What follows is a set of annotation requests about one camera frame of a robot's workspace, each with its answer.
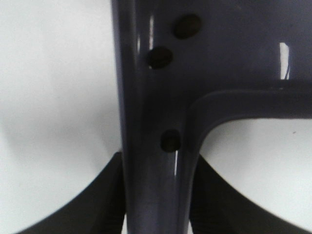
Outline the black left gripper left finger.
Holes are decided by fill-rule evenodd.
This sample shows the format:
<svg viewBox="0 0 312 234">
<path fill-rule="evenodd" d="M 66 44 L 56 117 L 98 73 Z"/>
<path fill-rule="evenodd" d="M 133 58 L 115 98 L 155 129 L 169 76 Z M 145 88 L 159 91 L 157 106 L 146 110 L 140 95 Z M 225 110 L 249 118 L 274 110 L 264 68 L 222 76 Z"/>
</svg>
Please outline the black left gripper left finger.
<svg viewBox="0 0 312 234">
<path fill-rule="evenodd" d="M 74 199 L 23 234 L 120 234 L 126 214 L 122 153 Z"/>
</svg>

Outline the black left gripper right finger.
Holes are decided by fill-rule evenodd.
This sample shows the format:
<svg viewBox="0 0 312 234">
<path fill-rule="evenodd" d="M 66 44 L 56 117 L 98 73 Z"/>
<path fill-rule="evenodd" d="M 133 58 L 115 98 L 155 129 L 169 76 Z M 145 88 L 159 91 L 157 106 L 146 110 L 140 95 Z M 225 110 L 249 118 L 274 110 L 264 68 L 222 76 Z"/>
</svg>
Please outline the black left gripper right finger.
<svg viewBox="0 0 312 234">
<path fill-rule="evenodd" d="M 306 234 L 251 202 L 200 156 L 193 181 L 190 223 L 194 234 Z"/>
</svg>

